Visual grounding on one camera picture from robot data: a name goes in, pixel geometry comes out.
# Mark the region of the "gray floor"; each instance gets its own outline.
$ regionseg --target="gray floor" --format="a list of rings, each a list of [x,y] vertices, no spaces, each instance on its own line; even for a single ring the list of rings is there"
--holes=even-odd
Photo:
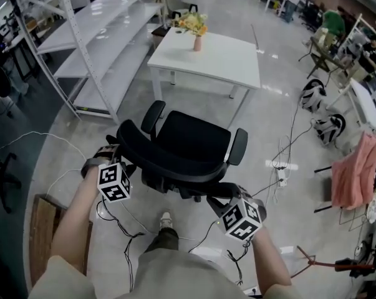
[[[308,39],[311,33],[301,26],[301,20],[286,24],[272,11],[264,13],[264,4],[256,0],[185,0],[197,3],[199,11],[208,15],[209,31],[258,44],[258,59],[262,88],[257,91],[245,115],[231,129],[244,128],[249,133],[246,155],[239,166],[230,167],[225,181],[238,183],[255,193],[275,181],[269,162],[278,152],[279,145],[286,145],[285,135],[289,134],[292,115],[296,109],[299,92],[307,83],[306,76],[313,63],[306,58],[297,60],[307,52],[301,40]],[[324,72],[316,72],[326,81]],[[228,125],[240,103],[243,91],[239,90],[234,100],[228,97],[231,85],[192,75],[179,74],[177,86],[172,87],[167,73],[163,75],[163,97],[167,103],[165,113],[179,110],[220,126]],[[330,102],[338,94],[333,80],[327,87],[325,102]],[[140,124],[153,102],[150,73],[144,62],[133,80],[122,102],[118,115],[121,120],[131,118]],[[342,99],[338,111],[345,110],[348,102]],[[327,116],[324,110],[317,115],[299,109],[294,127],[294,136],[308,129],[310,119]],[[347,117],[348,129],[355,128],[355,120]],[[114,135],[117,130],[110,120],[84,117],[78,121],[63,108],[51,128],[51,132],[63,136],[76,145],[86,157],[92,156],[100,145],[104,145],[105,135]],[[300,137],[292,147],[292,171],[287,187],[274,191],[265,190],[258,198],[267,202],[268,219],[266,225],[278,247],[300,245],[311,255],[324,262],[352,257],[359,239],[360,229],[349,231],[350,225],[361,225],[361,219],[353,223],[354,212],[344,211],[339,225],[339,209],[330,209],[319,214],[313,210],[324,205],[324,182],[328,172],[314,175],[313,170],[329,166],[341,157],[334,147],[323,147],[314,131]],[[48,138],[42,148],[30,186],[27,200],[27,213],[24,222],[24,263],[28,276],[28,233],[31,204],[36,194],[46,194],[50,185],[69,169],[78,169],[83,157],[67,143]],[[78,171],[67,173],[53,185],[49,197],[68,206],[81,178]],[[181,200],[179,195],[162,195],[143,186],[140,172],[131,178],[132,198],[124,202],[125,207],[150,232],[158,230],[158,216],[164,209],[171,209],[175,227],[182,237],[181,250],[188,250],[205,235],[215,214],[205,203]],[[123,222],[131,233],[144,231],[141,226],[119,203],[112,204],[110,210]],[[91,213],[94,229],[90,243],[88,276],[95,285],[97,297],[114,298],[128,292],[128,268],[123,250],[128,239],[112,222],[99,219],[94,210]],[[151,233],[133,241],[131,260],[134,271],[137,258],[153,239]],[[218,228],[213,228],[198,252],[203,257],[218,263],[227,276],[236,281],[238,274],[234,263],[226,258],[226,249],[238,255],[243,251],[241,244],[226,238]],[[284,255],[289,271],[293,274],[306,265],[306,260],[297,251]],[[252,251],[241,262],[243,272],[242,289],[257,285]],[[303,298],[349,298],[360,280],[351,280],[347,272],[334,272],[330,268],[312,267],[296,277],[295,286]]]
[[[16,54],[22,71],[27,72],[28,68],[21,54],[19,51]],[[54,60],[48,65],[55,67],[61,64],[61,58],[66,55],[65,52],[55,54]],[[0,147],[29,131],[49,131],[54,118],[63,105],[63,101],[42,72],[38,74],[37,78],[28,78],[27,82],[30,85],[29,91],[11,108],[13,117],[9,118],[6,114],[0,116]],[[71,82],[64,81],[61,83],[65,92],[71,90]],[[0,113],[4,111],[4,105],[9,103],[9,98],[0,99]],[[0,258],[9,267],[9,272],[20,298],[27,297],[22,256],[26,201],[32,174],[44,142],[45,136],[30,135],[28,138],[0,150],[2,160],[9,152],[17,155],[17,161],[11,161],[8,170],[22,182],[20,190],[13,186],[7,188],[6,200],[8,206],[12,209],[10,214],[5,213],[0,200]]]

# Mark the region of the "metal shelving unit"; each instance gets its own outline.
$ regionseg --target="metal shelving unit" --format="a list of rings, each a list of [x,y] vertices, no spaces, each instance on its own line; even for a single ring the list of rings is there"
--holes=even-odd
[[[26,1],[67,19],[37,48],[18,18],[32,53],[59,95],[77,116],[102,116],[119,124],[116,112],[149,51],[150,33],[158,27],[147,22],[163,8],[159,20],[164,24],[165,6],[141,0],[95,0],[74,13],[70,0],[61,0],[62,10],[40,1]],[[67,49],[75,50],[52,75],[41,55]],[[60,88],[59,77],[79,78],[74,101]]]

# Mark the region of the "wooden board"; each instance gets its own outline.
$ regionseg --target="wooden board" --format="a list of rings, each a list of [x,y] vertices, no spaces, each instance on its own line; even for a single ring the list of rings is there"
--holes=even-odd
[[[38,279],[46,270],[47,262],[51,256],[51,244],[60,221],[66,209],[55,205],[46,199],[36,196],[32,207],[30,223],[30,274],[31,284],[34,286]],[[90,235],[92,232],[92,222],[87,228],[87,243],[83,260],[79,265],[79,271],[87,274],[87,262],[89,253]]]

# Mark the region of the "shoe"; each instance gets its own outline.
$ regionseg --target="shoe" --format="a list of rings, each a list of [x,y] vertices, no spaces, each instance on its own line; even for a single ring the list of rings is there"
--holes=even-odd
[[[160,218],[160,230],[164,228],[172,228],[173,220],[171,219],[171,214],[169,212],[164,212]]]

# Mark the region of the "power strip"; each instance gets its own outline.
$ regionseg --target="power strip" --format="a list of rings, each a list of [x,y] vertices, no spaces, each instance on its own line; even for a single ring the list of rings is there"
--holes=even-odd
[[[277,169],[276,170],[276,176],[277,180],[283,179],[281,182],[278,182],[278,187],[285,187],[287,185],[287,179],[286,179],[286,174],[284,169]]]

